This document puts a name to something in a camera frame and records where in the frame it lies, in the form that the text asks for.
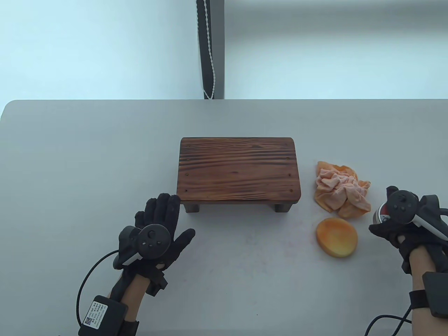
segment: black glove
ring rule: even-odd
[[[160,194],[157,199],[151,198],[148,200],[145,211],[139,211],[135,214],[135,226],[137,228],[143,229],[149,224],[160,224],[168,229],[171,236],[171,245],[168,250],[160,258],[140,260],[142,267],[163,265],[161,270],[166,270],[177,260],[183,249],[187,247],[195,236],[196,232],[190,228],[182,232],[174,240],[180,206],[181,199],[179,196]]]
[[[179,219],[181,199],[177,195],[160,194],[157,199],[151,198],[146,203],[145,211],[135,214],[135,226],[143,229],[150,224],[160,224],[169,231],[171,245],[168,250],[157,259],[136,260],[123,268],[120,280],[111,292],[111,298],[119,301],[124,290],[129,286],[136,274],[151,280],[146,293],[155,296],[160,289],[164,289],[167,282],[162,271],[166,270],[177,260],[183,249],[191,242],[196,232],[190,228],[182,232],[176,240],[174,233]]]
[[[397,187],[390,186],[386,189],[387,197],[398,190]],[[437,272],[448,272],[448,242],[444,241],[423,227],[417,227],[414,223],[400,224],[389,219],[380,224],[369,226],[370,232],[374,235],[388,240],[394,247],[398,248],[403,257],[402,269],[405,273],[411,274],[409,264],[410,253],[419,246],[425,246],[431,259],[433,260]]]

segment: round sponge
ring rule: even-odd
[[[320,247],[330,256],[344,258],[351,255],[358,245],[355,228],[341,218],[327,218],[316,228]]]

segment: white cord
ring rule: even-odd
[[[208,28],[208,12],[207,12],[207,2],[204,0],[204,9],[205,9],[205,26],[207,28],[207,44],[208,44],[208,55],[210,57],[210,64],[211,64],[211,71],[213,72],[213,88],[211,90],[211,96],[209,97],[207,92],[205,92],[204,87],[202,87],[202,90],[204,91],[205,96],[207,99],[213,99],[213,96],[215,95],[215,84],[216,84],[216,77],[215,77],[215,67],[213,66],[213,57],[211,56],[211,47],[210,47],[210,31]],[[198,28],[198,34],[199,34],[199,18],[198,18],[198,4],[196,3],[196,25]]]

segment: wooden stool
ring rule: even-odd
[[[200,204],[270,204],[288,212],[301,196],[291,138],[183,138],[177,195]]]

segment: stool leg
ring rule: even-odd
[[[199,212],[199,204],[184,204],[186,212]]]
[[[288,212],[291,209],[291,206],[293,206],[292,203],[289,203],[289,204],[276,204],[275,205],[275,211],[276,212]]]

